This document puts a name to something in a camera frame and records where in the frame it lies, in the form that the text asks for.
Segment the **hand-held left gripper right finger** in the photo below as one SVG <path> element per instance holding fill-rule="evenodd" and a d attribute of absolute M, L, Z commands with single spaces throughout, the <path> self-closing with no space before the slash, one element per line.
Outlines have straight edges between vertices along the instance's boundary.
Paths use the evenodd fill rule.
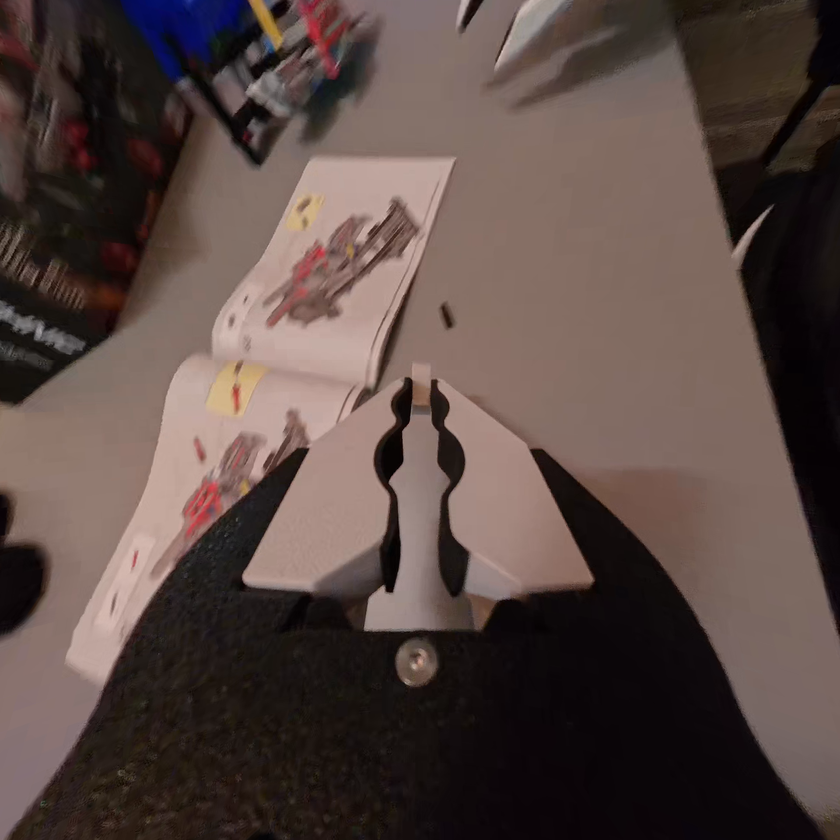
<path fill-rule="evenodd" d="M 445 381 L 430 387 L 448 479 L 437 537 L 448 593 L 503 601 L 590 588 L 593 574 L 529 446 Z"/>

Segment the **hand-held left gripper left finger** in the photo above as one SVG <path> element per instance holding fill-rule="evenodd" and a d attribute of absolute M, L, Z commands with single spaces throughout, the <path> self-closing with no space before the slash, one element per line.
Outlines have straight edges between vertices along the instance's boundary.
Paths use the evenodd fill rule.
<path fill-rule="evenodd" d="M 329 598 L 352 624 L 371 623 L 371 597 L 392 593 L 400 569 L 392 480 L 412 407 L 412 381 L 399 379 L 308 448 L 243 573 L 247 588 Z"/>

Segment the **building instruction booklet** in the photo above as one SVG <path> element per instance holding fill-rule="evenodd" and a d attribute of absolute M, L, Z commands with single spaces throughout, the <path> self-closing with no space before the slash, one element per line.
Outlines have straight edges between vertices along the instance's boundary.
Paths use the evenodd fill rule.
<path fill-rule="evenodd" d="M 228 510 L 373 393 L 454 157 L 314 157 L 210 354 L 166 394 L 138 507 L 70 641 L 103 686 L 151 597 Z"/>

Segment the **black round-base floor stand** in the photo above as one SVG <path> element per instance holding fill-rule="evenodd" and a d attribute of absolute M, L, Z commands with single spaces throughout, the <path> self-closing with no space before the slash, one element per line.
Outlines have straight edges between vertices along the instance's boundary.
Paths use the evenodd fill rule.
<path fill-rule="evenodd" d="M 809 82 L 804 92 L 795 101 L 782 125 L 759 157 L 759 167 L 763 171 L 774 162 L 825 90 L 838 84 L 839 65 L 835 63 L 828 69 L 810 71 L 808 78 Z"/>

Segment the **brick-built toy vehicle chassis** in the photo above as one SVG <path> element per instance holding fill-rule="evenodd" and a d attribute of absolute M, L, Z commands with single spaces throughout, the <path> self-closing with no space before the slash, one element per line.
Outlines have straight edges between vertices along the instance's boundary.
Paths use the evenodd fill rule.
<path fill-rule="evenodd" d="M 346 2 L 245 2 L 230 26 L 215 24 L 208 57 L 183 45 L 172 28 L 164 42 L 203 104 L 255 167 L 279 133 L 310 109 L 324 88 L 344 83 L 382 30 Z"/>

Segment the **black printed toy box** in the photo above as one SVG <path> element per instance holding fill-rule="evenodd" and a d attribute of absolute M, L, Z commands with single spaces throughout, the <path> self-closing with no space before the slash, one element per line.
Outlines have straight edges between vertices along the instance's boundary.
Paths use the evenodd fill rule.
<path fill-rule="evenodd" d="M 117 328 L 192 114 L 121 2 L 1 2 L 1 399 Z"/>

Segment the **black rounded object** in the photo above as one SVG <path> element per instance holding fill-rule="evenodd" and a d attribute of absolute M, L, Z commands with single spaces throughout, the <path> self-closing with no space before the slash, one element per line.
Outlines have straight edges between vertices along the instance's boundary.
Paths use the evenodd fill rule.
<path fill-rule="evenodd" d="M 12 501 L 1 494 L 1 636 L 21 627 L 35 611 L 47 581 L 47 561 L 34 545 L 7 541 Z"/>

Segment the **blue plastic storage bin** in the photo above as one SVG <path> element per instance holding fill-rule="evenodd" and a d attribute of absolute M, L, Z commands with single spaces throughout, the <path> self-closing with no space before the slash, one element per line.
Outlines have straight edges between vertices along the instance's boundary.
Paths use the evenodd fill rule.
<path fill-rule="evenodd" d="M 164 73 L 182 76 L 174 40 L 187 57 L 210 62 L 214 44 L 224 35 L 236 35 L 254 18 L 247 1 L 121 1 L 123 12 L 142 34 Z"/>

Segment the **grey desk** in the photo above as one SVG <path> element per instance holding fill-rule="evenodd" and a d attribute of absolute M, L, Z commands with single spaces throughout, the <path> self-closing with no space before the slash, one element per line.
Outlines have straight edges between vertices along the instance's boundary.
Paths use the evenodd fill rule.
<path fill-rule="evenodd" d="M 838 812 L 838 633 L 668 7 L 630 9 L 636 58 L 553 78 L 569 50 L 491 80 L 517 7 L 360 2 L 371 74 L 315 140 L 256 169 L 194 123 L 117 331 L 2 410 L 12 538 L 47 552 L 35 614 L 2 639 L 2 838 L 35 804 L 100 689 L 70 638 L 136 508 L 165 394 L 204 352 L 316 154 L 455 157 L 392 341 L 550 452 L 687 597 L 745 717 L 814 816 Z M 446 330 L 446 302 L 455 326 Z"/>

